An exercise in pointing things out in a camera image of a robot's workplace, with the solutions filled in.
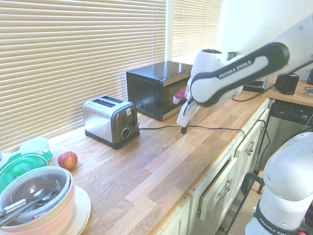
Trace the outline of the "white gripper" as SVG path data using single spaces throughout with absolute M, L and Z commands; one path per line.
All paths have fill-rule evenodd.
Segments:
M 177 124 L 181 126 L 182 134 L 187 133 L 187 125 L 189 124 L 195 113 L 198 111 L 199 107 L 200 106 L 195 101 L 186 101 L 181 107 L 177 118 Z

